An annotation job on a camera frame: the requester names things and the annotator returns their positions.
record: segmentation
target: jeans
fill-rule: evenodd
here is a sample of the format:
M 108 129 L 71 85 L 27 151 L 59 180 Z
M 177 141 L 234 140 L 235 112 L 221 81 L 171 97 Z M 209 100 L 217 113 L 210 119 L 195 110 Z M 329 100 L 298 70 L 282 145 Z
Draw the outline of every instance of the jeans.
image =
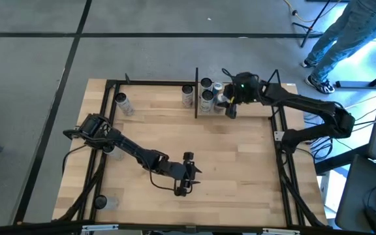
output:
M 339 61 L 375 38 L 376 0 L 351 0 L 305 59 L 310 65 L 317 64 L 311 78 L 316 82 L 327 81 L 327 74 Z

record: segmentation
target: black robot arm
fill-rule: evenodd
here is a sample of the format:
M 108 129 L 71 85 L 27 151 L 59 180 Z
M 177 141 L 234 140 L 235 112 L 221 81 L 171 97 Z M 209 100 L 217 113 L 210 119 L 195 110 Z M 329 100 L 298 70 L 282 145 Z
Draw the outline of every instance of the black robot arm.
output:
M 233 83 L 225 87 L 224 96 L 228 98 L 226 116 L 236 118 L 236 105 L 261 102 L 263 105 L 283 105 L 320 116 L 324 123 L 303 130 L 288 129 L 278 133 L 275 138 L 281 141 L 283 149 L 294 153 L 297 145 L 305 140 L 320 137 L 350 137 L 355 119 L 337 102 L 320 101 L 289 93 L 281 84 L 261 80 L 256 74 L 243 72 L 231 76 Z
M 137 163 L 146 170 L 175 180 L 182 180 L 186 175 L 186 167 L 181 163 L 169 161 L 169 156 L 154 149 L 144 149 L 122 133 L 113 128 L 108 119 L 98 114 L 89 114 L 77 130 L 66 130 L 63 134 L 68 138 L 83 138 L 85 145 L 94 149 L 117 146 L 136 158 Z

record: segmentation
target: person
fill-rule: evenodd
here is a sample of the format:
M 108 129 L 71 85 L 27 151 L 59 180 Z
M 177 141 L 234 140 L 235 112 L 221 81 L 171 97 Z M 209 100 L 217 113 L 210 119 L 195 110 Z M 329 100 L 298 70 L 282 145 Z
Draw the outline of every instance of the person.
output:
M 305 79 L 306 84 L 323 94 L 333 93 L 328 73 L 339 61 L 353 55 L 375 38 L 376 0 L 351 0 L 301 62 L 305 68 L 314 68 Z

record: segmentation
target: can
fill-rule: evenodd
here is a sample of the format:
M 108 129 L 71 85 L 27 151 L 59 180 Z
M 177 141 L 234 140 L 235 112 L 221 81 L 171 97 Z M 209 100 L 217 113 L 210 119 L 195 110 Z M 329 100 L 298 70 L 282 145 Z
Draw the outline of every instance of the can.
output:
M 114 196 L 99 195 L 94 200 L 94 208 L 97 210 L 116 210 L 118 207 L 118 198 Z
M 131 116 L 134 114 L 134 109 L 124 93 L 118 93 L 116 97 L 114 97 L 114 100 L 126 116 Z
M 224 88 L 224 85 L 222 82 L 214 82 L 214 85 L 213 85 L 213 94 L 214 94 L 214 97 L 217 98 L 217 94 L 219 94 Z
M 194 89 L 190 85 L 182 86 L 182 104 L 186 108 L 193 105 Z
M 224 102 L 227 102 L 228 99 L 225 97 L 223 94 L 218 94 L 217 97 L 215 98 L 215 104 L 214 104 L 214 112 L 216 114 L 221 114 L 223 110 L 226 109 L 225 106 L 219 106 L 219 104 L 223 104 Z
M 111 158 L 113 158 L 114 160 L 117 160 L 117 161 L 121 161 L 124 158 L 124 151 L 121 150 L 117 146 L 113 146 L 113 145 L 104 146 L 102 148 L 102 151 L 105 154 L 109 155 Z
M 203 111 L 203 112 L 211 111 L 211 109 L 213 107 L 213 98 L 214 98 L 214 95 L 213 95 L 212 91 L 205 90 L 205 91 L 202 92 L 202 94 L 201 94 L 201 105 L 200 105 L 201 111 Z
M 203 78 L 201 79 L 200 81 L 200 95 L 204 92 L 204 91 L 212 91 L 213 90 L 213 82 L 211 79 L 209 78 Z

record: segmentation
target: shoe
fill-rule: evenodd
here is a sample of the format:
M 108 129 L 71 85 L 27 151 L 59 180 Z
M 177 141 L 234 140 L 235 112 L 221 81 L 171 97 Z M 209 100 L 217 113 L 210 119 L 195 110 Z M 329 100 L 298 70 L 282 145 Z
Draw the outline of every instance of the shoe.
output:
M 326 80 L 325 82 L 316 82 L 314 81 L 310 76 L 308 76 L 305 79 L 306 84 L 309 86 L 314 87 L 317 91 L 323 93 L 323 94 L 332 94 L 334 92 L 334 87 L 331 85 L 329 80 Z
M 308 68 L 314 68 L 314 67 L 316 67 L 317 66 L 317 64 L 310 64 L 310 63 L 308 63 L 306 60 L 303 60 L 301 63 L 300 63 L 300 65 L 301 65 L 301 67 L 303 67 L 303 68 L 306 68 L 306 69 L 308 69 Z

